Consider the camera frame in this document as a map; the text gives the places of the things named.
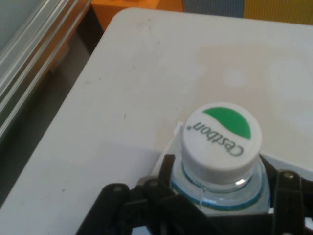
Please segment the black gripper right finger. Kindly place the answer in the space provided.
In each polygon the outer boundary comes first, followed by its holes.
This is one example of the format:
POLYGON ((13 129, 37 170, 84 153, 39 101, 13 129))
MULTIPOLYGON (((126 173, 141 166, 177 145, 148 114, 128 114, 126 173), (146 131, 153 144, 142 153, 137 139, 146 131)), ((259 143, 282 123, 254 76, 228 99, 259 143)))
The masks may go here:
POLYGON ((273 235, 313 233, 313 172, 261 156, 270 189, 273 235))

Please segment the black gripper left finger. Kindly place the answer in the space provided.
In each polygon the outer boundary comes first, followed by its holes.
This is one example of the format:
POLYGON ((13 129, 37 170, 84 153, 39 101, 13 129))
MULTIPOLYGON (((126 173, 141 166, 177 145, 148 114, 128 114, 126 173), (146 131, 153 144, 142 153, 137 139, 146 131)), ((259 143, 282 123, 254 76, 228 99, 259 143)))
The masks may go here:
POLYGON ((175 161, 166 154, 156 177, 141 178, 133 189, 126 184, 105 186, 80 225, 78 235, 130 235, 147 227, 152 235, 211 235, 213 226, 184 196, 169 187, 175 161))

